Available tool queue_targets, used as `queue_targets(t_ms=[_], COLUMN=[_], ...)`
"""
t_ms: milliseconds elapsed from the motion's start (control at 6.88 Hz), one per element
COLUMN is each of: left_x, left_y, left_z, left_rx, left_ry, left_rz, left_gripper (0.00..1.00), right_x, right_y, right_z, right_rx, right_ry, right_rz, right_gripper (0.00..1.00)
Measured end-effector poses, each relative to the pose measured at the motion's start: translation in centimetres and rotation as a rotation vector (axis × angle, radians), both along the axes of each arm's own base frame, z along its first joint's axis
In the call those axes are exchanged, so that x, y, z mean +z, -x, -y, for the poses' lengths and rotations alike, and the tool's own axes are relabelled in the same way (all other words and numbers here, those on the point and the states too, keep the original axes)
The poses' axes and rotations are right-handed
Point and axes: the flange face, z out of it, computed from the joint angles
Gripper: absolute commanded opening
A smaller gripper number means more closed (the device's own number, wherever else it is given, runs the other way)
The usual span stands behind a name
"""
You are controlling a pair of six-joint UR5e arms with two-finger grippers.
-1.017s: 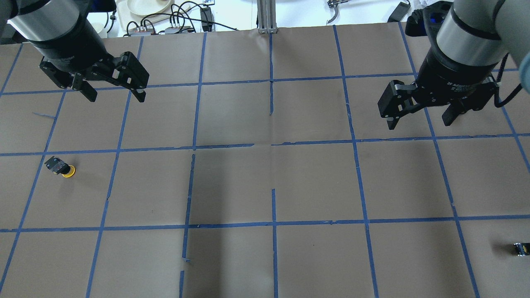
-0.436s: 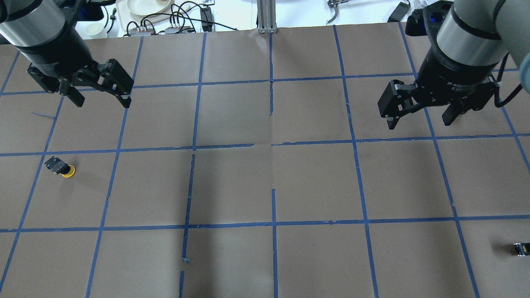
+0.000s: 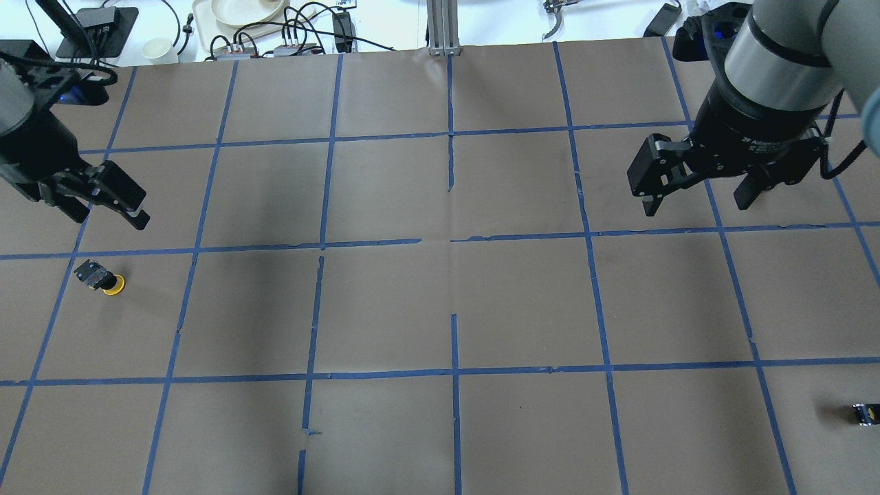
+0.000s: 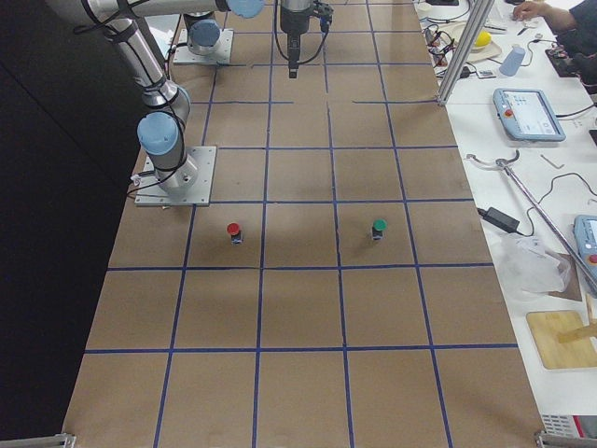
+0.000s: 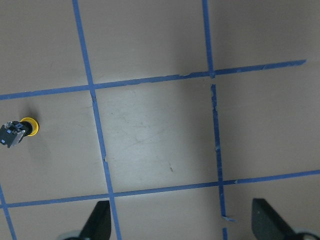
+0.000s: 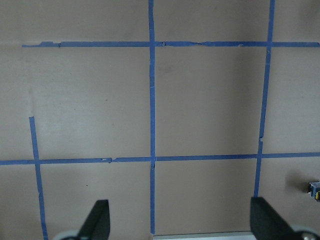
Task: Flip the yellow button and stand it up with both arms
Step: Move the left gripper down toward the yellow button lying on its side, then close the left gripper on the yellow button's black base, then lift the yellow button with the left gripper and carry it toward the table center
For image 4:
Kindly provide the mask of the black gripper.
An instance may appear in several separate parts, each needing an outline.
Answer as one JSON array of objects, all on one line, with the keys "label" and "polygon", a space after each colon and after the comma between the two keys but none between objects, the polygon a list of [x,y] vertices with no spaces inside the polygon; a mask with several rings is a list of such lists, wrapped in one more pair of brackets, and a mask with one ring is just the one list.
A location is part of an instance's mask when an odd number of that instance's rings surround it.
[{"label": "black gripper", "polygon": [[300,37],[309,30],[310,0],[282,0],[280,26],[287,39],[288,76],[296,78],[299,70]]}]

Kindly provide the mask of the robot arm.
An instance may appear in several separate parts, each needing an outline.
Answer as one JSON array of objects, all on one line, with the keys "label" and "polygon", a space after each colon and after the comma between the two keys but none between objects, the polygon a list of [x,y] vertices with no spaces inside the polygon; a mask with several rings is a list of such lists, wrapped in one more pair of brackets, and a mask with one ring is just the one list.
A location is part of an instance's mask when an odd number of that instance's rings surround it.
[{"label": "robot arm", "polygon": [[[280,54],[287,62],[289,76],[298,76],[301,37],[309,31],[311,17],[315,14],[314,1],[275,1],[273,13],[275,32],[286,35],[286,49]],[[185,14],[184,28],[173,42],[169,55],[178,65],[230,64],[234,32],[220,26],[213,11]]]},{"label": "robot arm", "polygon": [[262,1],[48,1],[47,5],[83,35],[99,30],[129,66],[134,81],[142,89],[149,113],[137,126],[139,143],[152,162],[151,181],[134,189],[159,196],[153,203],[191,202],[191,191],[201,184],[201,175],[213,170],[199,163],[205,150],[187,147],[184,131],[190,113],[190,97],[170,80],[139,28],[142,19],[167,14],[231,11],[239,17],[257,16]]}]

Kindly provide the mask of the person hand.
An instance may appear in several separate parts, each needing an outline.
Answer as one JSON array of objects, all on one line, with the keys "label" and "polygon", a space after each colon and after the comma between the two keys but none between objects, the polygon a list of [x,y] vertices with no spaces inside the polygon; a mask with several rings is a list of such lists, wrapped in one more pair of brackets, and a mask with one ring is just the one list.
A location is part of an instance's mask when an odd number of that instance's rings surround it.
[{"label": "person hand", "polygon": [[524,1],[515,6],[512,12],[514,21],[527,21],[537,17],[546,18],[553,7],[541,1]]}]

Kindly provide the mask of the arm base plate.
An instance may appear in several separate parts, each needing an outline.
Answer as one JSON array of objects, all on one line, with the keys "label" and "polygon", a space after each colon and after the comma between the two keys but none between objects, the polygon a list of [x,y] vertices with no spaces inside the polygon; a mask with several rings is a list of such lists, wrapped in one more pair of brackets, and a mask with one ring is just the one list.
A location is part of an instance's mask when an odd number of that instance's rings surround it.
[{"label": "arm base plate", "polygon": [[174,64],[228,65],[230,63],[234,32],[223,29],[218,40],[211,47],[187,46],[187,30],[183,29],[178,37],[174,52]]},{"label": "arm base plate", "polygon": [[186,151],[186,162],[171,177],[160,171],[155,177],[153,161],[146,156],[144,171],[149,175],[139,179],[139,186],[133,193],[137,206],[210,204],[217,149],[186,147]]}]

